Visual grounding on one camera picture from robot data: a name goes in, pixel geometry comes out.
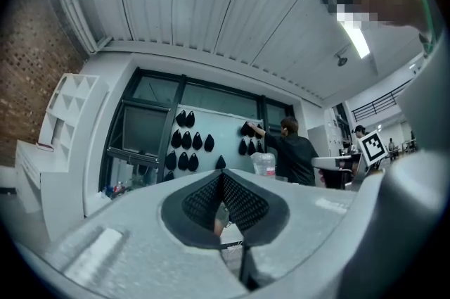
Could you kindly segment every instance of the fluorescent light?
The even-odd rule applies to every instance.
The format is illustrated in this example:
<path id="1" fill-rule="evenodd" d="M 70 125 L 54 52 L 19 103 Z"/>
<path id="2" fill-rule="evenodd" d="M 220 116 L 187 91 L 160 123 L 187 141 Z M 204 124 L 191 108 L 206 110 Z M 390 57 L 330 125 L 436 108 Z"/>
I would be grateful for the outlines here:
<path id="1" fill-rule="evenodd" d="M 359 27 L 354 27 L 352 22 L 340 21 L 339 23 L 342 25 L 342 27 L 345 29 L 348 36 L 352 40 L 353 45 L 357 49 L 359 57 L 361 59 L 371 53 L 371 51 L 368 49 L 364 34 L 361 29 L 359 29 Z"/>

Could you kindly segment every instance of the man in black shirt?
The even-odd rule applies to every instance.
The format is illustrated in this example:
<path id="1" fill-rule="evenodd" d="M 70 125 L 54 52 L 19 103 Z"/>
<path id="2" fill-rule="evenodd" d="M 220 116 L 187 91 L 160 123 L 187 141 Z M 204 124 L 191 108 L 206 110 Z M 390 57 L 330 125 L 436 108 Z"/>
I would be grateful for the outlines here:
<path id="1" fill-rule="evenodd" d="M 281 121 L 281 136 L 274 136 L 251 122 L 248 126 L 264 137 L 268 146 L 276 149 L 276 174 L 287 177 L 290 183 L 315 186 L 312 158 L 317 158 L 311 142 L 298 136 L 298 122 L 288 116 Z"/>

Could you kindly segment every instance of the window frame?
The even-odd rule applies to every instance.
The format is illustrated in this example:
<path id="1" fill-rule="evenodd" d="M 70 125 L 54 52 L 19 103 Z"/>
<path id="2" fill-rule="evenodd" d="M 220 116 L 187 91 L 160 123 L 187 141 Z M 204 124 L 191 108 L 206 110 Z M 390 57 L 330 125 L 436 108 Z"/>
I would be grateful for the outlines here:
<path id="1" fill-rule="evenodd" d="M 158 79 L 165 79 L 178 82 L 178 87 L 176 88 L 175 96 L 171 104 L 159 103 L 156 101 L 148 101 L 145 99 L 133 98 L 134 92 L 139 85 L 139 82 L 143 77 L 155 77 Z M 120 98 L 119 104 L 117 105 L 114 115 L 111 120 L 110 127 L 108 129 L 108 134 L 105 140 L 105 146 L 103 148 L 103 155 L 101 159 L 100 177 L 98 180 L 98 190 L 101 191 L 104 186 L 110 185 L 110 174 L 113 158 L 119 158 L 121 160 L 127 160 L 130 164 L 140 164 L 149 167 L 158 168 L 157 181 L 156 183 L 162 182 L 164 179 L 165 172 L 165 159 L 167 154 L 167 147 L 172 136 L 172 128 L 175 121 L 175 114 L 183 98 L 184 89 L 186 84 L 192 84 L 198 87 L 203 87 L 206 89 L 212 89 L 225 94 L 233 94 L 243 98 L 248 98 L 255 100 L 257 105 L 257 119 L 263 119 L 264 127 L 266 131 L 270 129 L 275 129 L 281 131 L 280 125 L 270 125 L 267 118 L 267 104 L 278 106 L 285 109 L 286 116 L 294 116 L 294 109 L 292 105 L 287 105 L 279 101 L 267 98 L 264 95 L 257 95 L 243 91 L 240 89 L 234 89 L 227 87 L 225 85 L 216 84 L 213 82 L 208 82 L 201 79 L 195 79 L 192 77 L 187 77 L 185 75 L 175 75 L 166 72 L 157 72 L 153 70 L 144 70 L 137 68 L 133 75 L 131 76 L 125 90 Z M 112 147 L 113 140 L 118 140 L 120 138 L 117 135 L 117 125 L 120 121 L 121 116 L 124 115 L 124 110 L 127 106 L 135 106 L 138 108 L 143 108 L 147 110 L 162 110 L 167 112 L 167 117 L 165 125 L 162 130 L 162 136 L 160 140 L 160 148 L 158 155 L 140 155 L 138 153 L 132 153 L 125 151 L 123 149 Z M 264 141 L 264 151 L 267 151 L 267 146 Z"/>

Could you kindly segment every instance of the black metal railing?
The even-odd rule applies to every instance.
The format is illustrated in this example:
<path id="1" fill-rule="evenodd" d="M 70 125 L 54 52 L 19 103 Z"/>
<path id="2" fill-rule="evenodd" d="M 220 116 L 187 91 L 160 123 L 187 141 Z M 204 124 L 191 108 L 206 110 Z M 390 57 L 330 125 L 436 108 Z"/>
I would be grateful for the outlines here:
<path id="1" fill-rule="evenodd" d="M 352 111 L 355 121 L 366 119 L 372 115 L 377 115 L 378 113 L 382 112 L 383 110 L 386 110 L 392 106 L 395 106 L 397 104 L 396 97 L 400 95 L 400 93 L 405 89 L 406 85 L 410 82 L 408 80 L 407 82 L 403 83 L 396 89 L 392 90 L 391 92 L 380 96 L 378 99 L 372 101 L 369 104 L 366 104 L 360 108 L 357 108 Z"/>

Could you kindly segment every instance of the brick wall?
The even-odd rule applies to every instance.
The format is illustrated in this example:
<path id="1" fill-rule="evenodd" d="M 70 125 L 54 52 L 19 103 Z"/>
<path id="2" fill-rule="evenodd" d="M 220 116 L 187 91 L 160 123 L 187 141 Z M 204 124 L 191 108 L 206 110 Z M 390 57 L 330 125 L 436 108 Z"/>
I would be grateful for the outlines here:
<path id="1" fill-rule="evenodd" d="M 86 53 L 58 0 L 10 0 L 0 21 L 0 165 L 14 166 L 16 141 L 36 142 L 51 93 Z"/>

